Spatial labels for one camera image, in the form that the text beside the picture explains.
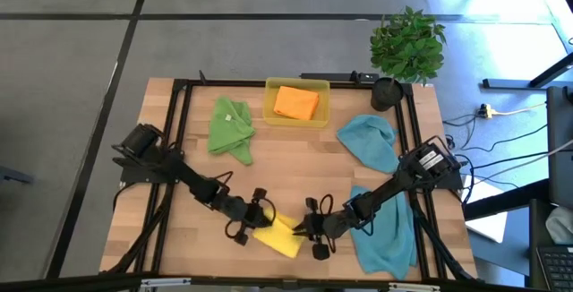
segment orange cloth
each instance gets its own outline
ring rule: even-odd
[[[301,120],[311,120],[319,104],[319,94],[309,90],[298,90],[280,86],[275,102],[275,113]]]

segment white cable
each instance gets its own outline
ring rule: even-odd
[[[516,113],[521,113],[521,112],[526,112],[530,109],[534,109],[536,107],[540,107],[541,105],[545,105],[545,103],[539,103],[537,105],[533,105],[531,107],[526,107],[526,108],[522,108],[522,109],[518,109],[517,111],[513,111],[513,112],[498,112],[495,109],[492,108],[492,115],[503,115],[503,116],[507,116],[507,115],[512,115],[512,114],[516,114]]]
[[[480,184],[480,183],[482,183],[482,182],[484,182],[484,181],[486,181],[486,180],[489,180],[489,179],[491,179],[491,178],[493,178],[493,177],[495,177],[495,176],[501,175],[502,173],[506,173],[506,172],[508,172],[508,171],[510,171],[510,170],[513,170],[513,169],[516,169],[516,168],[518,168],[518,167],[523,167],[523,166],[526,166],[526,165],[528,165],[528,164],[530,164],[530,163],[534,163],[534,162],[536,162],[536,161],[538,161],[538,160],[540,160],[540,159],[547,158],[547,157],[549,157],[549,156],[551,156],[551,155],[553,155],[553,154],[555,154],[555,153],[557,153],[557,152],[559,152],[559,151],[561,151],[561,150],[567,148],[571,143],[573,143],[573,140],[571,140],[571,141],[569,141],[569,142],[567,142],[567,143],[561,145],[559,148],[557,148],[557,149],[555,149],[555,150],[553,150],[553,151],[551,151],[551,152],[549,152],[549,153],[543,154],[543,155],[542,155],[541,157],[539,157],[539,158],[535,158],[535,159],[532,159],[531,161],[527,161],[527,162],[522,163],[522,164],[520,164],[520,165],[516,165],[516,166],[514,166],[514,167],[510,167],[510,168],[507,168],[507,169],[505,169],[505,170],[501,170],[501,171],[498,172],[498,173],[495,173],[495,174],[493,174],[493,175],[491,175],[491,176],[486,177],[486,178],[483,179],[483,180],[480,180],[480,181],[476,182],[474,185]]]

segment black plant pot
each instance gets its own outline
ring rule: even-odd
[[[382,77],[372,86],[370,105],[380,112],[387,111],[395,106],[404,97],[404,90],[398,81]]]

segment blue towel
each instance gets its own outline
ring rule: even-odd
[[[365,166],[385,173],[396,171],[398,158],[392,149],[396,132],[385,118],[355,116],[338,130],[337,137]]]
[[[365,188],[354,185],[350,196],[366,192]],[[416,262],[414,220],[404,193],[384,202],[373,223],[372,236],[361,229],[350,230],[360,266],[367,274],[388,271],[396,279],[404,279],[408,266]],[[364,229],[370,231],[370,224]]]

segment yellow cloth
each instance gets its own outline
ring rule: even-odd
[[[309,90],[298,90],[280,86],[275,102],[275,113],[301,120],[311,120],[319,104],[319,94]]]
[[[272,219],[271,208],[265,209],[264,213],[267,218]],[[277,211],[277,216],[275,221],[272,222],[272,226],[256,228],[252,232],[252,236],[278,252],[290,258],[295,258],[305,239],[304,236],[293,235],[292,228],[296,227],[296,225],[298,225],[296,220],[281,215]]]

